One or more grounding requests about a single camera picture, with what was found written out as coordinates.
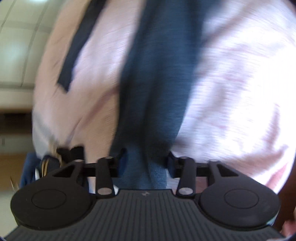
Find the black stripe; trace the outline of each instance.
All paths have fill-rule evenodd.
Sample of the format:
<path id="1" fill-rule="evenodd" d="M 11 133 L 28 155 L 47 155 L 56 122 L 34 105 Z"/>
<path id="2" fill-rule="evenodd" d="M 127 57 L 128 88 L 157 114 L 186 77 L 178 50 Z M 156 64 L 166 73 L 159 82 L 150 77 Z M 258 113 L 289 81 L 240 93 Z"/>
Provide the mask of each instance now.
<path id="1" fill-rule="evenodd" d="M 57 83 L 60 84 L 66 92 L 69 91 L 69 86 L 72 81 L 72 70 L 76 59 L 89 36 L 91 35 L 96 20 L 98 19 L 98 16 L 105 3 L 106 0 L 92 0 L 89 3 L 79 28 L 72 40 L 72 44 L 57 81 Z"/>

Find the white logo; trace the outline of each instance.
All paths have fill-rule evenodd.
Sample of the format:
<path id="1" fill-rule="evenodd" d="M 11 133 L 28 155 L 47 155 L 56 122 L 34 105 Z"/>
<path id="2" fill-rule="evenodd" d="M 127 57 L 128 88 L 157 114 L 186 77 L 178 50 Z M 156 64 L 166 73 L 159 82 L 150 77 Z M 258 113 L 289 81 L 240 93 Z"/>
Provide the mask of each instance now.
<path id="1" fill-rule="evenodd" d="M 142 195 L 143 195 L 144 197 L 146 197 L 146 196 L 149 196 L 150 193 L 146 191 L 146 192 L 143 192 Z"/>

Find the ribbed gray panel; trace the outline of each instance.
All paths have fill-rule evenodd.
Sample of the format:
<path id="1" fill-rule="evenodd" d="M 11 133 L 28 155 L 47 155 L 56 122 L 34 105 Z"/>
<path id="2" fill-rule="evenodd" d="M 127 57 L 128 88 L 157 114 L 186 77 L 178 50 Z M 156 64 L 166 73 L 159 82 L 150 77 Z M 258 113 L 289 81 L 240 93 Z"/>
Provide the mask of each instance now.
<path id="1" fill-rule="evenodd" d="M 272 227 L 243 232 L 206 219 L 192 200 L 170 190 L 122 190 L 99 200 L 91 213 L 71 227 L 37 231 L 18 227 L 7 241 L 266 241 L 282 236 Z"/>

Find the silver screw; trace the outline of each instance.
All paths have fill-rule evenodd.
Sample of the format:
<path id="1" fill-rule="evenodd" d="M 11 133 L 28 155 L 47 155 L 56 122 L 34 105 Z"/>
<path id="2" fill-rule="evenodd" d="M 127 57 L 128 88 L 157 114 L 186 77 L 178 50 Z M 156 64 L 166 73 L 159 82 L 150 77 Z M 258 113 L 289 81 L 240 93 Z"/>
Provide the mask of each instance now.
<path id="1" fill-rule="evenodd" d="M 110 188 L 100 188 L 98 190 L 98 194 L 100 195 L 110 195 L 112 193 L 112 190 Z"/>
<path id="2" fill-rule="evenodd" d="M 193 193 L 193 190 L 191 188 L 180 188 L 179 193 L 181 195 L 190 195 Z"/>

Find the pink fabric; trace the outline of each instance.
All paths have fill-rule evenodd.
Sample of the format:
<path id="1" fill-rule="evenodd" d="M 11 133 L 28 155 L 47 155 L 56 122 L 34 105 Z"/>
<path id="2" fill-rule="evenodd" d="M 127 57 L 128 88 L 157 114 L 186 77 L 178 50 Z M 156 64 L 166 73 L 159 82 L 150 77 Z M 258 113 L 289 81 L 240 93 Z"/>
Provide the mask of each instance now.
<path id="1" fill-rule="evenodd" d="M 296 151 L 296 18 L 284 0 L 224 0 L 204 25 L 206 43 L 172 148 L 198 162 L 221 160 L 278 192 Z M 87 0 L 69 0 L 48 41 L 35 89 L 33 137 L 84 144 L 87 161 L 108 154 L 118 116 L 118 80 L 144 0 L 109 0 L 73 71 L 56 85 Z M 203 189 L 205 182 L 197 181 Z M 177 180 L 168 178 L 168 188 Z"/>

